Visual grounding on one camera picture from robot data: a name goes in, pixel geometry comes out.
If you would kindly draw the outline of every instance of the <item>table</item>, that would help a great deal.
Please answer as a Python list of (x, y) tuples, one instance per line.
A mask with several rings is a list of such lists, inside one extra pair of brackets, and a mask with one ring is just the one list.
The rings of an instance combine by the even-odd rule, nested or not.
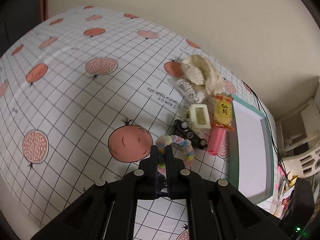
[[(191, 41), (104, 8), (82, 6), (57, 15), (3, 55), (1, 176), (39, 227), (95, 180), (112, 182), (137, 169), (144, 149), (158, 136), (170, 134), (188, 102), (170, 84), (164, 63), (191, 54), (207, 57), (226, 79), (226, 91), (257, 107), (250, 89)], [(174, 99), (176, 107), (157, 100), (153, 89)], [(213, 112), (210, 100), (207, 104)], [(132, 121), (125, 125), (126, 119)], [(275, 135), (270, 114), (269, 119)], [(142, 137), (141, 145), (135, 138)], [(117, 138), (122, 138), (122, 146)], [(125, 152), (132, 148), (134, 156), (128, 158)], [(180, 157), (181, 149), (174, 146), (174, 154)], [(205, 151), (195, 151), (191, 169), (213, 181), (228, 179), (228, 159)], [(270, 210), (271, 203), (269, 198), (259, 206)], [(185, 200), (167, 198), (139, 201), (136, 237), (176, 239), (188, 223), (185, 205)]]

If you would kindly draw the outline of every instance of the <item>toy car wheel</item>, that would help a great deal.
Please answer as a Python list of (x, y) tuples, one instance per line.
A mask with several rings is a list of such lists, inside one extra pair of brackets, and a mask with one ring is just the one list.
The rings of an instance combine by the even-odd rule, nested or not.
[(181, 126), (181, 128), (184, 129), (184, 130), (188, 129), (188, 127), (189, 127), (189, 125), (188, 125), (187, 122), (182, 122), (180, 126)]
[(207, 140), (206, 139), (201, 139), (200, 140), (200, 145), (201, 146), (205, 146), (207, 144)]
[(193, 132), (188, 132), (188, 133), (187, 133), (187, 139), (193, 138), (194, 135), (195, 135), (195, 134), (194, 134)]

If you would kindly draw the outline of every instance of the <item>crumpled beige cloth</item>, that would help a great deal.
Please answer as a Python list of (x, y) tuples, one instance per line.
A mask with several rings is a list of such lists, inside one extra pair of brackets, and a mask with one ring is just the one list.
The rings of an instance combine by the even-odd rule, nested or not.
[(196, 85), (204, 85), (208, 95), (222, 92), (223, 80), (214, 65), (201, 55), (191, 55), (182, 61), (181, 69), (186, 78)]

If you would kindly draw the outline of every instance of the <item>pastel scrunchie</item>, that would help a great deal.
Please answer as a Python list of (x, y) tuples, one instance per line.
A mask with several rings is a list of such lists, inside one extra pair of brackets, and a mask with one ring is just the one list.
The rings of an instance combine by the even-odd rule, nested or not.
[[(191, 141), (188, 139), (183, 139), (177, 135), (163, 135), (160, 136), (156, 141), (156, 146), (158, 147), (158, 151), (162, 154), (165, 153), (165, 147), (172, 143), (177, 143), (182, 146), (182, 154), (183, 154), (183, 162), (185, 166), (190, 166), (193, 158), (195, 156), (193, 152), (193, 147), (191, 145)], [(158, 162), (158, 171), (166, 176), (165, 174), (165, 162), (164, 159)]]

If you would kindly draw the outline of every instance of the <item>beige wall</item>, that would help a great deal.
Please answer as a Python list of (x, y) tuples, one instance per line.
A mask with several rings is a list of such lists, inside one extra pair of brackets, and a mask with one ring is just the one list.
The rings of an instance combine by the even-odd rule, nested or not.
[(49, 0), (138, 15), (190, 39), (248, 83), (277, 118), (316, 91), (320, 30), (300, 0)]

